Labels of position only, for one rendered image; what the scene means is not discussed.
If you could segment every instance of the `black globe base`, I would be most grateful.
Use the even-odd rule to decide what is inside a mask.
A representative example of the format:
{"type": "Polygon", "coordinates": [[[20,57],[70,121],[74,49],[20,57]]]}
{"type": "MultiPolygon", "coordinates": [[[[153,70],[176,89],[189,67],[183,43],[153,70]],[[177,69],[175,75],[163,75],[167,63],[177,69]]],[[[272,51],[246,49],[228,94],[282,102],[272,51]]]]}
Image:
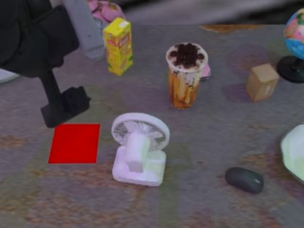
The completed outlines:
{"type": "Polygon", "coordinates": [[[294,56],[283,57],[276,66],[278,74],[293,83],[304,83],[304,60],[294,56]]]}
{"type": "Polygon", "coordinates": [[[69,88],[60,97],[63,109],[53,104],[48,104],[41,108],[44,122],[48,128],[54,128],[63,124],[85,112],[90,107],[91,99],[86,95],[86,91],[82,86],[79,88],[69,88]]]}

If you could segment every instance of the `globe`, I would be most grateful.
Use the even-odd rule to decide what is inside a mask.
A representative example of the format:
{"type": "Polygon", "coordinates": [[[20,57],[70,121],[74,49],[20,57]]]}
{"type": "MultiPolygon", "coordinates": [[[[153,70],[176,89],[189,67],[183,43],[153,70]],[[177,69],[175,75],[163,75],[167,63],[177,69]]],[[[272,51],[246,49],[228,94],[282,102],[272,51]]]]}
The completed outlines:
{"type": "Polygon", "coordinates": [[[294,13],[284,29],[284,42],[293,56],[277,64],[278,74],[294,83],[304,83],[304,8],[294,13]]]}

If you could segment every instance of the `black object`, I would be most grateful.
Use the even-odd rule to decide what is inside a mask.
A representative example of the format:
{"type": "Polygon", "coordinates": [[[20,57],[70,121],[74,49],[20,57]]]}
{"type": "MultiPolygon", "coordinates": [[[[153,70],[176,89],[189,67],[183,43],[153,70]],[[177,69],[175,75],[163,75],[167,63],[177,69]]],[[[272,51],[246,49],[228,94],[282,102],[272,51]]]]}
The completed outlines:
{"type": "Polygon", "coordinates": [[[293,83],[304,83],[304,60],[294,56],[283,57],[276,66],[278,74],[293,83]]]}
{"type": "Polygon", "coordinates": [[[84,88],[62,94],[52,69],[79,47],[63,6],[51,8],[48,0],[0,1],[0,68],[25,77],[38,77],[48,105],[41,108],[47,127],[56,127],[89,108],[84,88]]]}
{"type": "Polygon", "coordinates": [[[229,185],[250,193],[260,193],[264,187],[260,174],[240,167],[228,169],[225,180],[229,185]]]}

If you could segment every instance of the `wooden object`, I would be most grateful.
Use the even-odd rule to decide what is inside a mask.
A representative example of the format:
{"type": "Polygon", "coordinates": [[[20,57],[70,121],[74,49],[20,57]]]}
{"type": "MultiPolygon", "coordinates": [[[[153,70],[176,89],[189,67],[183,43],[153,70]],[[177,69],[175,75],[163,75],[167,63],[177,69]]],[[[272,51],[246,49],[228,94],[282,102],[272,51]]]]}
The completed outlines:
{"type": "Polygon", "coordinates": [[[251,68],[246,91],[253,102],[269,99],[279,80],[278,73],[268,63],[251,68]]]}

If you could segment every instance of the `cardboard box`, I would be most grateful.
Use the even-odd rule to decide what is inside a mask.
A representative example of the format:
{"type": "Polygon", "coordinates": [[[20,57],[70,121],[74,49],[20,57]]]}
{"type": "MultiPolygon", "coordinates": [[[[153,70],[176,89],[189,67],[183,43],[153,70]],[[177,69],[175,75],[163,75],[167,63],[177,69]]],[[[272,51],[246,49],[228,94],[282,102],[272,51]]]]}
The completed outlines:
{"type": "Polygon", "coordinates": [[[270,64],[255,66],[250,70],[246,91],[253,102],[269,99],[279,80],[270,64]]]}
{"type": "Polygon", "coordinates": [[[130,22],[116,18],[104,29],[109,71],[121,76],[133,64],[130,22]]]}

